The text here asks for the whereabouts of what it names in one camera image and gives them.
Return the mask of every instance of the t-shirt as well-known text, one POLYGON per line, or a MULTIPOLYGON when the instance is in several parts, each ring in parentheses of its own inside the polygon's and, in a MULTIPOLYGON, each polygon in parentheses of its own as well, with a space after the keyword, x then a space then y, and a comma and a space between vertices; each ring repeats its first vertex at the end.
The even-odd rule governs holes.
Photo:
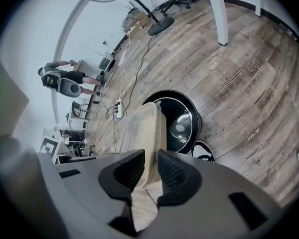
POLYGON ((58 66, 57 62, 47 63, 44 67, 44 71, 46 73, 48 73, 48 72, 57 72, 61 75, 61 77, 63 77, 65 75, 66 71, 56 69, 57 66, 58 66))

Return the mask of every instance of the fan base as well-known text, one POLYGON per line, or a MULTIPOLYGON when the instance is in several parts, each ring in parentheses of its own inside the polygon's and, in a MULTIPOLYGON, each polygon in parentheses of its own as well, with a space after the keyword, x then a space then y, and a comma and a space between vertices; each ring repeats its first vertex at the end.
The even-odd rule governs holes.
POLYGON ((155 23, 148 30, 149 35, 156 35, 168 29, 174 23, 174 18, 166 17, 160 23, 155 23))

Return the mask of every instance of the black shorts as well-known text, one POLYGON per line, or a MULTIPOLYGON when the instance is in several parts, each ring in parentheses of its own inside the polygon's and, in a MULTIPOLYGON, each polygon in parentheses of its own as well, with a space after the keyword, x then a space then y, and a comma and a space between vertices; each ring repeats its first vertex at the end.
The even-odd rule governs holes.
POLYGON ((85 77, 85 73, 81 72, 66 72, 62 78, 66 78, 72 81, 75 81, 78 84, 83 83, 83 77, 85 77))

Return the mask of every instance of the wooden floor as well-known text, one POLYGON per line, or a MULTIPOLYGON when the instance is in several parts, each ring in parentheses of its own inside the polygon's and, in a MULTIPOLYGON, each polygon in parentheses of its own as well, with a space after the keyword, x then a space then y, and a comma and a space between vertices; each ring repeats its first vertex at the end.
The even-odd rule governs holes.
MULTIPOLYGON (((200 139, 213 150, 216 162, 228 166, 269 193, 281 206, 299 192, 299 45, 278 26, 253 11, 226 4, 229 41, 217 42, 216 24, 209 1, 192 9, 173 7, 175 23, 150 42, 150 51, 133 91, 131 113, 151 93, 174 89, 185 93, 203 120, 200 139)), ((131 39, 123 84, 127 106, 141 58, 150 36, 142 31, 131 39)), ((108 87, 102 105, 119 98, 123 67, 106 76, 108 87)), ((98 154, 114 152, 112 113, 93 106, 87 138, 98 154)), ((116 119, 116 149, 125 118, 116 119)), ((161 194, 159 183, 148 190, 161 194)), ((133 194, 137 230, 146 227, 157 212, 147 192, 133 194)))

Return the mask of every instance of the bag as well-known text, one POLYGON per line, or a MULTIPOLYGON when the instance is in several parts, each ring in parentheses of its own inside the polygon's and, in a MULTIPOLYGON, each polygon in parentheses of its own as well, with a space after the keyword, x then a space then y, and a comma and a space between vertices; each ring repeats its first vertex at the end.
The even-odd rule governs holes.
POLYGON ((59 79, 61 79, 61 74, 58 72, 49 72, 43 75, 41 79, 45 87, 58 90, 59 79))

